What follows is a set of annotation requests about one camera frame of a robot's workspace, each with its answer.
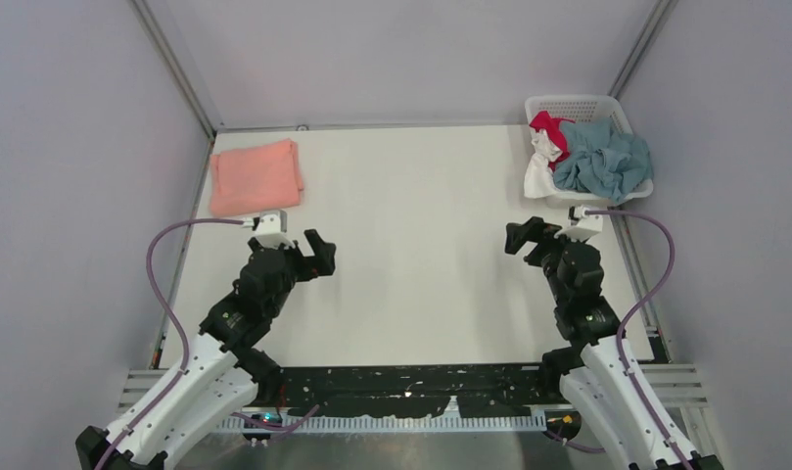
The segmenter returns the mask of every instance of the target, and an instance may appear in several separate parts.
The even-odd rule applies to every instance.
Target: teal cloth
[[[619,132],[610,118],[560,122],[569,158],[557,164],[554,185],[621,203],[644,179],[652,178],[646,141]]]

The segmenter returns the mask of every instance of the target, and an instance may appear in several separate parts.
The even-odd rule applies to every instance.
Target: robotic arm
[[[557,329],[571,344],[543,355],[543,383],[578,410],[615,468],[723,469],[714,455],[700,456],[676,427],[637,366],[626,337],[623,351],[619,349],[621,322],[602,296],[600,253],[585,243],[602,231],[603,220],[589,211],[571,208],[566,228],[538,217],[506,226],[505,253],[515,255],[527,242],[536,243],[524,261],[542,268],[557,304]]]
[[[244,223],[254,229],[252,254],[234,289],[214,305],[191,341],[183,369],[171,367],[160,381],[107,429],[88,427],[75,441],[82,469],[93,470],[137,413],[157,398],[176,374],[170,392],[120,441],[105,470],[171,469],[231,412],[252,402],[271,402],[282,381],[280,367],[253,346],[268,333],[298,282],[335,272],[334,244],[317,231],[303,235],[313,256],[286,236],[286,213],[264,212]]]

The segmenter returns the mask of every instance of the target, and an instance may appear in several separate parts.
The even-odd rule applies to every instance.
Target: white wall
[[[741,469],[792,468],[792,1],[680,2],[623,98],[676,270],[666,333]],[[663,237],[636,225],[657,279]]]
[[[0,0],[1,469],[77,468],[150,360],[145,250],[190,214],[206,150],[126,2]]]
[[[606,93],[653,0],[154,2],[221,128],[522,123]]]

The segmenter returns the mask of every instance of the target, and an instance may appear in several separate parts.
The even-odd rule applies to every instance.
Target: white table
[[[503,252],[505,224],[533,215],[566,224],[567,211],[523,198],[525,126],[237,132],[215,152],[292,138],[299,144],[303,203],[289,233],[338,245],[332,277],[298,284],[257,347],[282,366],[538,361],[567,346],[548,285],[523,255]],[[210,216],[207,175],[197,217]],[[188,245],[174,310],[190,335],[231,290],[250,231],[203,225]],[[591,240],[603,292],[618,315],[635,302],[612,224]],[[637,315],[635,354],[652,358]],[[161,367],[180,357],[168,335]]]

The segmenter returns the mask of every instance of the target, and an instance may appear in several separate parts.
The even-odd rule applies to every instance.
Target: clothes
[[[563,151],[551,142],[545,129],[538,131],[531,143],[534,145],[534,154],[526,168],[523,180],[523,193],[530,199],[539,199],[559,192],[554,186],[554,176],[551,174],[549,164],[555,162]]]
[[[560,156],[560,158],[548,164],[548,167],[551,168],[551,171],[557,167],[558,163],[569,158],[569,148],[566,143],[566,138],[560,131],[560,122],[574,121],[571,119],[563,119],[562,117],[551,117],[548,111],[540,111],[536,114],[536,116],[534,116],[533,119],[531,119],[531,123],[529,124],[529,127],[532,127],[537,132],[545,130],[548,133],[551,142],[554,142],[554,145],[563,151],[563,154]]]
[[[557,165],[557,188],[593,193],[616,204],[644,179],[652,177],[646,141],[615,129],[611,119],[562,122],[571,156]]]
[[[213,192],[209,210],[216,217],[301,203],[298,144],[292,140],[221,152],[211,156],[210,167]]]

